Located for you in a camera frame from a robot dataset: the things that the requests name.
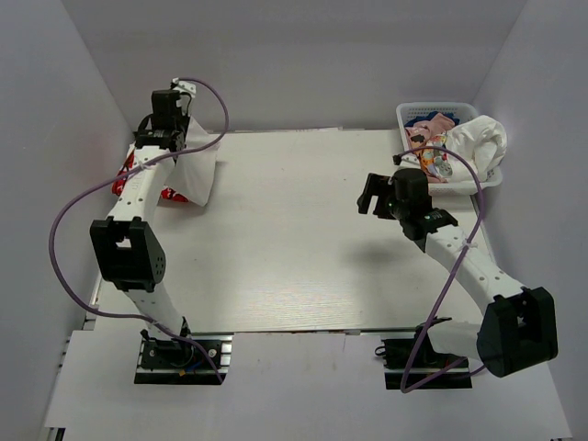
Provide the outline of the pink orange print t-shirt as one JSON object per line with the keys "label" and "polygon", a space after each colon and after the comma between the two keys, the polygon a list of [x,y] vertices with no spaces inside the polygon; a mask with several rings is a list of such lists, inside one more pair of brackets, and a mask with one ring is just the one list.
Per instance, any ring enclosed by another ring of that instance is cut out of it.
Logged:
{"label": "pink orange print t-shirt", "polygon": [[410,149],[423,147],[414,155],[430,182],[447,183],[453,175],[448,154],[436,150],[435,147],[446,147],[447,134],[454,127],[453,121],[443,115],[438,115],[433,120],[420,120],[412,126],[405,127]]}

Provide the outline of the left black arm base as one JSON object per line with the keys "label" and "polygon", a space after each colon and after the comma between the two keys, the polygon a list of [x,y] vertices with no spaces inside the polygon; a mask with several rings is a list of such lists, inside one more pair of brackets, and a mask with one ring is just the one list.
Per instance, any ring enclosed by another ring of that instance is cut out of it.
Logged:
{"label": "left black arm base", "polygon": [[206,351],[176,341],[142,339],[135,369],[138,385],[220,385],[229,370],[232,335],[191,335]]}

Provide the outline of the white green Charlie Brown t-shirt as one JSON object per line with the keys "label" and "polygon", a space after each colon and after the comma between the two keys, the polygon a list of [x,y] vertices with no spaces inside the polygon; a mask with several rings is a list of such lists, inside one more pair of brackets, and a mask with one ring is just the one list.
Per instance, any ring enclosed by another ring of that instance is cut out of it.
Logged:
{"label": "white green Charlie Brown t-shirt", "polygon": [[189,202],[204,207],[213,186],[220,146],[218,142],[201,152],[179,156],[164,186],[181,193]]}

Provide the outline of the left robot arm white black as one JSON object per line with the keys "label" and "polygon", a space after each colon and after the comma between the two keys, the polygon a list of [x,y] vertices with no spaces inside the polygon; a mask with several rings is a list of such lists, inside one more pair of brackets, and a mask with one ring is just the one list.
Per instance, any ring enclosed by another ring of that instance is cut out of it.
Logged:
{"label": "left robot arm white black", "polygon": [[191,98],[174,88],[152,92],[151,101],[152,113],[137,129],[126,163],[137,173],[124,179],[114,208],[92,223],[90,236],[102,278],[153,320],[148,337],[166,341],[170,333],[181,334],[186,323],[164,287],[166,257],[150,222],[175,159],[147,162],[185,148]]}

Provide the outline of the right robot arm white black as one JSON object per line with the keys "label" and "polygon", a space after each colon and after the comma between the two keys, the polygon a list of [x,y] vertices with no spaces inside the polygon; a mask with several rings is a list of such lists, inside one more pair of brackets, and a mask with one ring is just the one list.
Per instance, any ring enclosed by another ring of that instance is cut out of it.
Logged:
{"label": "right robot arm white black", "polygon": [[423,171],[370,174],[357,200],[359,213],[397,221],[404,236],[444,267],[481,312],[480,323],[432,312],[416,331],[415,360],[425,348],[480,361],[503,378],[554,359],[559,353],[555,301],[542,287],[510,277],[470,240],[446,210],[434,207]]}

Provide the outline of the white colourful print t-shirt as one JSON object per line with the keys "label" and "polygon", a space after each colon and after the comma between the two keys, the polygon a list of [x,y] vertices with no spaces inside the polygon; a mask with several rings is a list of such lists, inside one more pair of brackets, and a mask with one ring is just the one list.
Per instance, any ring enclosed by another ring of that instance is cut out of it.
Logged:
{"label": "white colourful print t-shirt", "polygon": [[472,172],[484,182],[506,155],[507,135],[502,123],[482,115],[455,126],[447,134],[446,147],[435,149],[448,154],[453,170],[442,184],[468,182]]}

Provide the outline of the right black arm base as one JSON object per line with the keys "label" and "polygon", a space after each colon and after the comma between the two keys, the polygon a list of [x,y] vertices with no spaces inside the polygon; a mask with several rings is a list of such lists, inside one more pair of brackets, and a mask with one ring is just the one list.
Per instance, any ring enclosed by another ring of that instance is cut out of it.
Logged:
{"label": "right black arm base", "polygon": [[[400,390],[401,378],[409,355],[413,349],[415,337],[408,334],[391,334],[390,338],[381,340],[375,349],[375,356],[380,358],[384,366],[385,387],[387,390]],[[413,361],[406,386],[433,376],[437,371],[458,360],[451,354],[439,354],[433,351],[425,341]],[[472,388],[469,377],[469,361],[462,361],[447,373],[437,377],[420,387],[420,390],[467,390]]]}

